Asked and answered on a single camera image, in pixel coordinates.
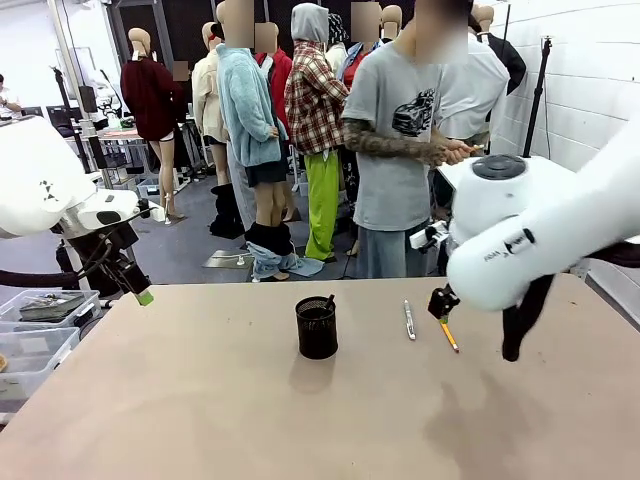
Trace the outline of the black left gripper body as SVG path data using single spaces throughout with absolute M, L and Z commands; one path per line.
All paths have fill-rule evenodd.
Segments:
M 117 293 L 142 294 L 149 286 L 149 278 L 126 250 L 138 241 L 130 225 L 105 227 L 74 239 L 74 250 L 87 271 L 92 290 L 101 296 Z

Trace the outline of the person's right hand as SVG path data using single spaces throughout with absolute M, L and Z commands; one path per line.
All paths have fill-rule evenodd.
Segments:
M 452 152 L 449 149 L 449 142 L 451 140 L 447 140 L 445 142 L 433 143 L 433 146 L 436 148 L 438 164 L 447 164 L 447 165 L 456 165 L 458 164 L 453 158 Z

